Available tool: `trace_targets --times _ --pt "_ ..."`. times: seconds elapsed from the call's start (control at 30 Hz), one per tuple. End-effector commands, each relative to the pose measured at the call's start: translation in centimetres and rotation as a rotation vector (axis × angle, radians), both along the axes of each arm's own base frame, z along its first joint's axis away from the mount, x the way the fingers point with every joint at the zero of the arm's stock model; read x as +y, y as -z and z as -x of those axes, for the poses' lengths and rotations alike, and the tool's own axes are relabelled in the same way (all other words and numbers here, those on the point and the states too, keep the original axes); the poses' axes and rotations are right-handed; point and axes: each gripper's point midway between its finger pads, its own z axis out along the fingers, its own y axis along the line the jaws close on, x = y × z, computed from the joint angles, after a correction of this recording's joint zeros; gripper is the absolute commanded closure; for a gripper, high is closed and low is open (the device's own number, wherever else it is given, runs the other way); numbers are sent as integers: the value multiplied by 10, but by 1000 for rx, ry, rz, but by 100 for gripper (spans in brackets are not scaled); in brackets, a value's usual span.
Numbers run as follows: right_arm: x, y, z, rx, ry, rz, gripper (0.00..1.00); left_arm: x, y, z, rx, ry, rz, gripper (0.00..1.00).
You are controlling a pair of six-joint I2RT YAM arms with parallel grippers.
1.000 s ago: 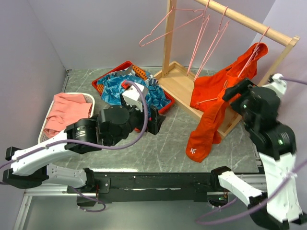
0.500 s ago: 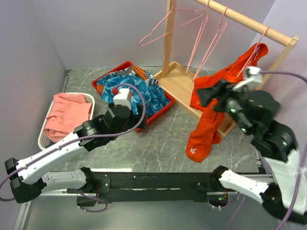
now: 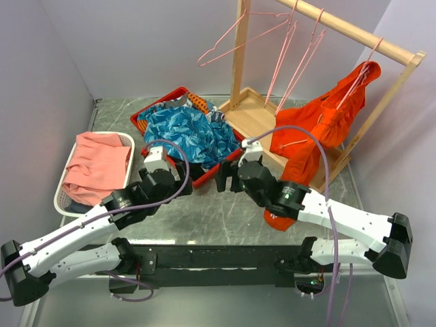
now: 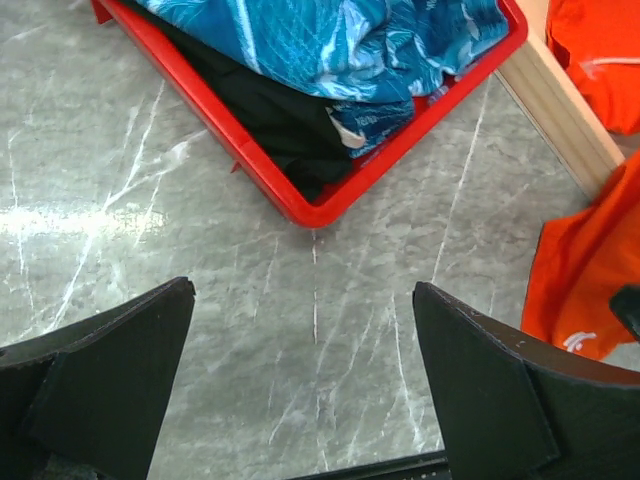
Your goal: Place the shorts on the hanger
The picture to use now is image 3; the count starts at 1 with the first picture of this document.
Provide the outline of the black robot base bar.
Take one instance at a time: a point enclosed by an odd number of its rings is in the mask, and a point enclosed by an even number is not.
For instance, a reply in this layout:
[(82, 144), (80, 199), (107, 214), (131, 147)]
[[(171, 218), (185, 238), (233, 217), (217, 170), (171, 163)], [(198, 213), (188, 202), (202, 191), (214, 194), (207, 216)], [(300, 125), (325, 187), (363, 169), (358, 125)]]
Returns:
[(134, 245), (136, 261), (126, 275), (163, 287), (274, 285), (293, 287), (296, 275), (332, 272), (302, 245)]

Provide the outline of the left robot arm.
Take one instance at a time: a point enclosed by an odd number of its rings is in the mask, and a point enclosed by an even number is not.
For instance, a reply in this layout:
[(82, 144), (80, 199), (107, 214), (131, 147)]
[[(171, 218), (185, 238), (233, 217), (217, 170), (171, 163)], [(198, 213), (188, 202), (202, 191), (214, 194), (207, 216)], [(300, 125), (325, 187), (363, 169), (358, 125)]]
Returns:
[(44, 296), (54, 286), (87, 274), (129, 273), (136, 256), (129, 242), (116, 238), (86, 251), (84, 247), (101, 236), (120, 231), (154, 215), (159, 207), (178, 196), (191, 194), (190, 167), (164, 159), (148, 163), (140, 171), (141, 180), (113, 191), (90, 211), (71, 223), (38, 239), (1, 246), (1, 276), (10, 296), (1, 298), (21, 307)]

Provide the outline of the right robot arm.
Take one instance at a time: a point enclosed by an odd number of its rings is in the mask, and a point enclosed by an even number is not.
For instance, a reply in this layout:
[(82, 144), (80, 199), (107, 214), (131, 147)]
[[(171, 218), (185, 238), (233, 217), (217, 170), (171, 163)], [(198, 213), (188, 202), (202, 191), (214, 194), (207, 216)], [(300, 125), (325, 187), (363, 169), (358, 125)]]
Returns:
[(413, 236), (409, 217), (369, 213), (352, 206), (326, 200), (314, 189), (277, 180), (258, 161), (223, 161), (215, 175), (217, 191), (245, 192), (270, 218), (286, 222), (301, 221), (329, 228), (344, 235), (343, 240), (308, 238), (302, 244), (298, 263), (303, 270), (334, 263), (372, 266), (378, 273), (394, 279), (405, 279)]

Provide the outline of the orange drawstring shorts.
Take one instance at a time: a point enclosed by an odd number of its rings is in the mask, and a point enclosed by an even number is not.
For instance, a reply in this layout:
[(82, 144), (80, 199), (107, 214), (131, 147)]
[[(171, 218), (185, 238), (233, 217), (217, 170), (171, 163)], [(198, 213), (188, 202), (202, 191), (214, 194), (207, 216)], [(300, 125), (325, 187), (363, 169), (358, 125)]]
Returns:
[[(369, 61), (364, 80), (337, 110), (347, 90), (359, 74), (361, 63), (336, 87), (301, 108), (282, 109), (276, 116), (276, 126), (295, 125), (313, 135), (324, 150), (338, 147), (347, 137), (357, 114), (365, 107), (366, 87), (381, 75), (381, 67)], [(321, 153), (315, 142), (295, 129), (272, 133), (270, 152), (287, 159), (281, 179), (308, 186), (319, 168)]]

